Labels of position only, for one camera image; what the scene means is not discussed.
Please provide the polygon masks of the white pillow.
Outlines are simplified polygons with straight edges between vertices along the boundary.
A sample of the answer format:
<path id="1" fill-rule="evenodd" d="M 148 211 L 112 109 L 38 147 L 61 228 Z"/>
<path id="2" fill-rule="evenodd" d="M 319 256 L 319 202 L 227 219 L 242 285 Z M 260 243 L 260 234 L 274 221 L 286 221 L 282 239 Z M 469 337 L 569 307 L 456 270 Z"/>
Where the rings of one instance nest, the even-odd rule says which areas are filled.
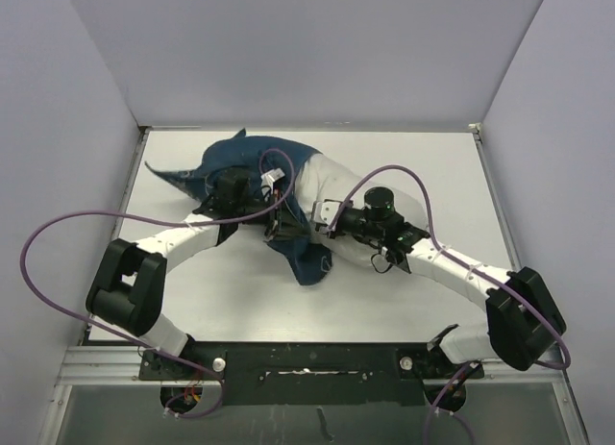
<path id="1" fill-rule="evenodd" d="M 311 156 L 298 173 L 295 183 L 295 198 L 306 216 L 311 220 L 313 204 L 316 201 L 331 199 L 343 201 L 350 191 L 359 183 L 358 176 L 344 165 L 333 161 L 323 154 Z M 394 194 L 396 211 L 410 224 L 426 230 L 429 222 L 422 204 L 412 196 L 391 187 Z M 371 256 L 375 251 L 361 244 L 349 235 L 327 238 L 311 228 L 311 242 L 327 247 L 334 255 L 357 266 L 370 267 Z"/>

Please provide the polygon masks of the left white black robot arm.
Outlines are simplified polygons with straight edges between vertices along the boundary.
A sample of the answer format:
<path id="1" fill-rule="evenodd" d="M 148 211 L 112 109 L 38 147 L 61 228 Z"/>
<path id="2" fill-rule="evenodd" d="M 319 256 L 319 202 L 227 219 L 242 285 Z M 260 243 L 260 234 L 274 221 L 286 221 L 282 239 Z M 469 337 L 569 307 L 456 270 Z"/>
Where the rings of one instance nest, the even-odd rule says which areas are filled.
<path id="1" fill-rule="evenodd" d="M 224 170 L 201 205 L 178 227 L 129 242 L 112 241 L 86 297 L 86 309 L 137 338 L 141 344 L 163 351 L 161 367 L 173 378 L 192 373 L 196 356 L 186 348 L 189 336 L 162 314 L 166 275 L 193 256 L 214 248 L 233 235 L 241 223 L 266 226 L 273 238 L 286 228 L 299 234 L 283 197 L 290 183 L 282 169 L 269 170 L 256 185 L 245 167 Z"/>

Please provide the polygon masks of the dark blue embroidered pillowcase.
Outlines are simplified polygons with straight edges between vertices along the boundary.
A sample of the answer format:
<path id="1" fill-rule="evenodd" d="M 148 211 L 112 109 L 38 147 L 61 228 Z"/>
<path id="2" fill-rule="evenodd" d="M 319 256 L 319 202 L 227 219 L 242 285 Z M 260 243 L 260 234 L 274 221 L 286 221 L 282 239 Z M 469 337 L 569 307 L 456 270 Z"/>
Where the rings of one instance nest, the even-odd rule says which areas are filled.
<path id="1" fill-rule="evenodd" d="M 309 159 L 321 153 L 305 144 L 274 137 L 249 136 L 240 130 L 234 137 L 213 143 L 194 169 L 150 171 L 193 200 L 214 209 L 222 218 L 238 218 L 265 209 L 261 189 L 264 170 L 280 168 L 286 175 L 303 171 Z M 331 251 L 311 240 L 307 211 L 298 202 L 295 188 L 277 212 L 288 225 L 266 241 L 283 255 L 300 285 L 314 285 L 327 275 L 324 263 Z"/>

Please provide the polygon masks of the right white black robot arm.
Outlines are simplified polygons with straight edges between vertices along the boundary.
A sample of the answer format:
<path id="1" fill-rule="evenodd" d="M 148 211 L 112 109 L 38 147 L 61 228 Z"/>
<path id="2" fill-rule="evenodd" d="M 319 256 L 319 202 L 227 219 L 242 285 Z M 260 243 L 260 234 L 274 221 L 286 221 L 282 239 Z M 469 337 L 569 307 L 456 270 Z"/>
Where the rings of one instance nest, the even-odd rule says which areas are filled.
<path id="1" fill-rule="evenodd" d="M 538 272 L 490 266 L 437 245 L 430 233 L 396 212 L 388 188 L 369 189 L 361 209 L 323 202 L 312 217 L 324 222 L 331 237 L 350 235 L 390 265 L 441 284 L 484 312 L 484 323 L 453 324 L 431 341 L 428 364 L 438 376 L 451 376 L 464 362 L 489 358 L 526 371 L 567 330 Z"/>

